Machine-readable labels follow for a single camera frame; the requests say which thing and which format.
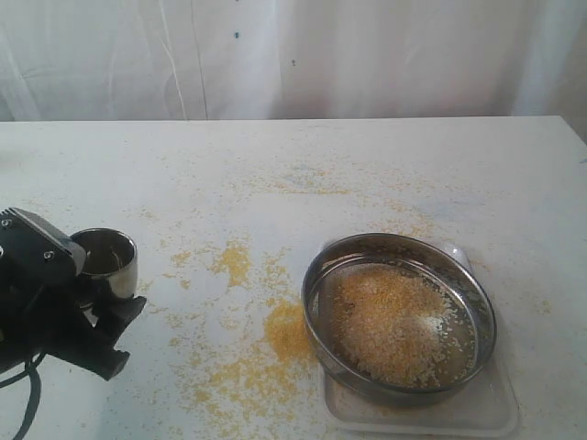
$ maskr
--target metal grinding cup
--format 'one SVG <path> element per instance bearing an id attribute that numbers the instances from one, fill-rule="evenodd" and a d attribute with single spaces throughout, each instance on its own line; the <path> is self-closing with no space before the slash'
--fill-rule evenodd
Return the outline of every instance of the metal grinding cup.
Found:
<path id="1" fill-rule="evenodd" d="M 132 298 L 137 290 L 137 245 L 115 229 L 84 229 L 72 240 L 86 252 L 76 280 L 78 303 L 90 307 L 96 300 L 111 302 Z"/>

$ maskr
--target white tabletop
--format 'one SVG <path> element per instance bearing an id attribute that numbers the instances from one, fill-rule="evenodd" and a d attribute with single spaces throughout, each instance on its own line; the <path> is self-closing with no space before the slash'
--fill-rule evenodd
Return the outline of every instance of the white tabletop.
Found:
<path id="1" fill-rule="evenodd" d="M 134 237 L 150 301 L 111 381 L 46 359 L 30 440 L 354 437 L 322 417 L 316 366 L 283 376 L 263 320 L 323 242 L 368 231 L 462 246 L 509 335 L 515 437 L 587 432 L 587 148 L 558 117 L 7 123 L 0 188 L 65 232 Z M 0 391 L 0 437 L 27 397 Z"/>

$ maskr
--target white curtain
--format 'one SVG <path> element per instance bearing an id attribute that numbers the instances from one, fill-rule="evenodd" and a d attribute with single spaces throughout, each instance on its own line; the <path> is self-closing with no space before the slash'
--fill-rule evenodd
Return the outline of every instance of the white curtain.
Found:
<path id="1" fill-rule="evenodd" d="M 585 0 L 0 0 L 0 120 L 561 114 Z"/>

